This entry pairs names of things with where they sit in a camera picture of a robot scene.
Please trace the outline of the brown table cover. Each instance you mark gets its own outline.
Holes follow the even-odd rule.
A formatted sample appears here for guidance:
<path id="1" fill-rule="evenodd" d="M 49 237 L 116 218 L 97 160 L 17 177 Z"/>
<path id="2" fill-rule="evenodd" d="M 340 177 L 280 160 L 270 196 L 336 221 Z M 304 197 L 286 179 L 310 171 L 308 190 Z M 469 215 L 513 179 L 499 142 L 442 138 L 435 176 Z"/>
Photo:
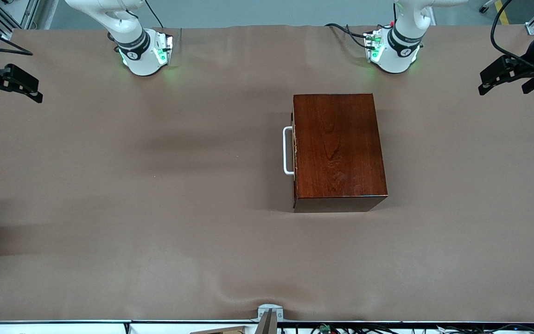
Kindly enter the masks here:
<path id="1" fill-rule="evenodd" d="M 534 93 L 477 93 L 486 26 L 402 75 L 316 26 L 186 29 L 130 73 L 97 30 L 16 31 L 41 104 L 0 94 L 0 321 L 534 322 Z M 388 198 L 294 213 L 297 94 L 373 93 Z"/>

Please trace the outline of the dark red wooden cabinet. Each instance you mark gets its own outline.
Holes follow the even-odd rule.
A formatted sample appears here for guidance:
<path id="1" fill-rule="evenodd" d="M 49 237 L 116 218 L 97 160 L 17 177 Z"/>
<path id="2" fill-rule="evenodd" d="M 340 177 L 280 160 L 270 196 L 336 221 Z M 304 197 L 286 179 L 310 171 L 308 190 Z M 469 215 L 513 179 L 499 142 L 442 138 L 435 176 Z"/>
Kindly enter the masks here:
<path id="1" fill-rule="evenodd" d="M 374 95 L 293 97 L 297 213 L 368 212 L 388 197 Z"/>

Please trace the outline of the grey metal clamp bracket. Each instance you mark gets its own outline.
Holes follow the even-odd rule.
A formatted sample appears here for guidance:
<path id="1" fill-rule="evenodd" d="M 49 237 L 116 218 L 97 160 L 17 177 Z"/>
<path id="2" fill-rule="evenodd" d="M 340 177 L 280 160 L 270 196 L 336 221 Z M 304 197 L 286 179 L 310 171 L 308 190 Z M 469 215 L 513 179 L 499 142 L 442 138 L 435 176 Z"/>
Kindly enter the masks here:
<path id="1" fill-rule="evenodd" d="M 276 304 L 262 304 L 258 307 L 256 321 L 254 334 L 280 334 L 279 325 L 285 321 L 284 309 Z"/>

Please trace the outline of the brown cardboard piece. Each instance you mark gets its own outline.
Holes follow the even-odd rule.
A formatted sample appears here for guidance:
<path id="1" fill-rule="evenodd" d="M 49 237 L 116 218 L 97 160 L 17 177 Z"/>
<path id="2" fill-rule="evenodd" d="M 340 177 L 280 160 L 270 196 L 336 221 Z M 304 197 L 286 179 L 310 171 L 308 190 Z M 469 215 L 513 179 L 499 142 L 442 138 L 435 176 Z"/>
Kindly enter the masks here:
<path id="1" fill-rule="evenodd" d="M 213 329 L 191 332 L 190 334 L 246 334 L 246 326 L 213 328 Z"/>

